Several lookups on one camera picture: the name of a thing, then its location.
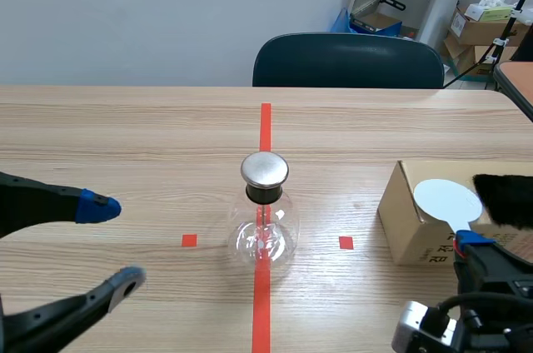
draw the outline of dark blue chair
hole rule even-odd
[[[254,87],[440,89],[444,70],[426,44],[331,32],[273,38],[257,55]]]

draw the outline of sink pedestal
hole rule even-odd
[[[450,25],[457,1],[430,0],[416,40],[426,43],[438,51],[446,37],[446,30]]]

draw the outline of white circle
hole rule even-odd
[[[480,198],[474,192],[449,180],[422,181],[415,187],[414,196],[423,211],[451,225],[475,221],[483,212]]]

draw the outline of white paper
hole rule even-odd
[[[449,180],[425,180],[415,187],[415,202],[427,214],[450,224],[457,233],[470,230],[483,205],[477,195],[461,184]]]
[[[456,13],[453,22],[451,22],[451,30],[455,35],[460,37],[463,32],[463,28],[465,27],[465,24],[466,20],[459,13]]]

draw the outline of silver lid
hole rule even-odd
[[[242,161],[241,175],[247,184],[255,188],[272,189],[286,181],[289,165],[276,153],[256,152]]]

